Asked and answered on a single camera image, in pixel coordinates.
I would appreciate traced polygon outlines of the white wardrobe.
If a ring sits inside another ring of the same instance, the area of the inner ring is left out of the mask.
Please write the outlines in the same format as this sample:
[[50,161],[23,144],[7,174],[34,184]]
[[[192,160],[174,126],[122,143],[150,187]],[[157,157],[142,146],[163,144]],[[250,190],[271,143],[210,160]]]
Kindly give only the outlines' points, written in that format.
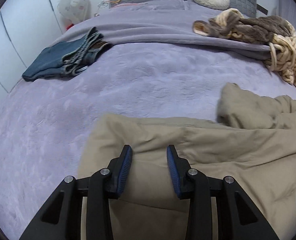
[[50,0],[7,0],[0,9],[0,107],[37,55],[62,31]]

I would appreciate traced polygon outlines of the beige puffer jacket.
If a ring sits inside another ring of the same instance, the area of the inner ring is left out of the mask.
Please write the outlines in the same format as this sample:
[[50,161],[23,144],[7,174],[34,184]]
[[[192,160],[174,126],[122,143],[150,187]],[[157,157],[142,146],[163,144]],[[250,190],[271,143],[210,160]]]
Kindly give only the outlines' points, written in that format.
[[270,98],[227,83],[217,122],[105,114],[89,136],[78,176],[108,166],[123,146],[133,150],[125,191],[110,204],[115,239],[184,239],[188,205],[173,190],[168,145],[213,178],[232,176],[280,239],[296,234],[296,100]]

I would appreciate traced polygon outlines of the cream striped garment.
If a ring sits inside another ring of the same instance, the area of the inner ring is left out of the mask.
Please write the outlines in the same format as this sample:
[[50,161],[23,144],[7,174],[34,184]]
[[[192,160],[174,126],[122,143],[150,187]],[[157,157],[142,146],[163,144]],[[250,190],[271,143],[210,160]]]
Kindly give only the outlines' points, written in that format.
[[[216,17],[223,18],[230,12],[245,18],[235,8],[225,10]],[[273,37],[272,42],[267,44],[270,48],[270,58],[265,60],[265,66],[271,72],[278,72],[283,81],[296,87],[296,30],[288,20],[286,21],[291,28],[291,36],[275,35]]]

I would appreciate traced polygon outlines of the purple bed blanket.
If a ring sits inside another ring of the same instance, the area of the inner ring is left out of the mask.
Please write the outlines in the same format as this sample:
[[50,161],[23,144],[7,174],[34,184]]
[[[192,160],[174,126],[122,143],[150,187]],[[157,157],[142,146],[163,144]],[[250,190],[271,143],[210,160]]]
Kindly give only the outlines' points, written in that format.
[[19,239],[59,182],[77,173],[102,114],[213,121],[228,82],[296,100],[296,88],[261,61],[168,43],[119,44],[72,79],[19,82],[0,110],[0,228]]

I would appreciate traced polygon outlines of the brown fuzzy garment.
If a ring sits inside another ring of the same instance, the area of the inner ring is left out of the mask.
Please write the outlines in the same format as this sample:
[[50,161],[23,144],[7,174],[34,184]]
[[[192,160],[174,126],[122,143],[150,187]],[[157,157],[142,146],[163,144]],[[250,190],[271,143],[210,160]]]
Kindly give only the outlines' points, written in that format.
[[235,12],[223,18],[210,18],[207,22],[195,21],[193,31],[207,37],[266,45],[275,35],[291,36],[288,22],[279,16],[242,18]]

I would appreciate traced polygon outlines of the folded dark blue jeans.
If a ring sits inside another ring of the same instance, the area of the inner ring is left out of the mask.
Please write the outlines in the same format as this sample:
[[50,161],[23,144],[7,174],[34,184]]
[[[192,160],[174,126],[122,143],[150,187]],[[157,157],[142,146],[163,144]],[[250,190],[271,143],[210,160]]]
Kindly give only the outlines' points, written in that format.
[[37,79],[75,77],[81,74],[98,58],[111,49],[113,44],[95,27],[80,39],[59,42],[45,48],[22,74],[27,82]]

